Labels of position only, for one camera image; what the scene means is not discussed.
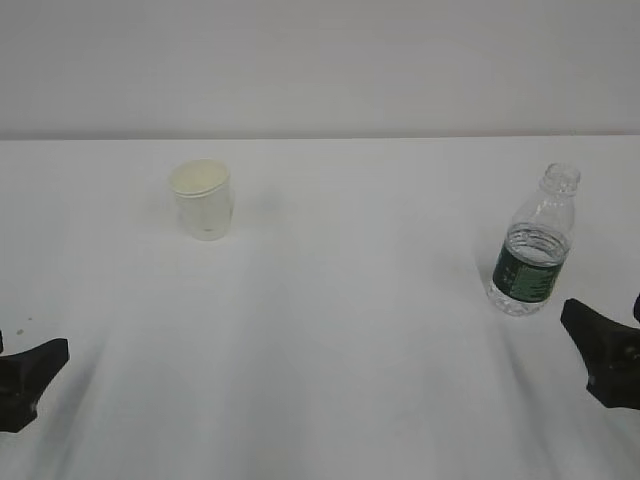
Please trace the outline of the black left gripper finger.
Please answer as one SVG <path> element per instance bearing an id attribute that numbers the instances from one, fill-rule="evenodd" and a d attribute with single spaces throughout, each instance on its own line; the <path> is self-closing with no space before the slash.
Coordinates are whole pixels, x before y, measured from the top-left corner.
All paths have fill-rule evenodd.
<path id="1" fill-rule="evenodd" d="M 68 361 L 64 338 L 1 357 L 2 432 L 18 433 L 37 418 L 40 398 Z"/>

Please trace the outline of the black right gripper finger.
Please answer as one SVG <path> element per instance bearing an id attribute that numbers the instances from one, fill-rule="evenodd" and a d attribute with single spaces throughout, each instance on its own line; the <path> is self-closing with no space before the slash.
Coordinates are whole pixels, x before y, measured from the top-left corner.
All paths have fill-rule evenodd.
<path id="1" fill-rule="evenodd" d="M 639 406 L 639 330 L 615 322 L 577 299 L 560 322 L 587 370 L 586 390 L 607 408 Z"/>

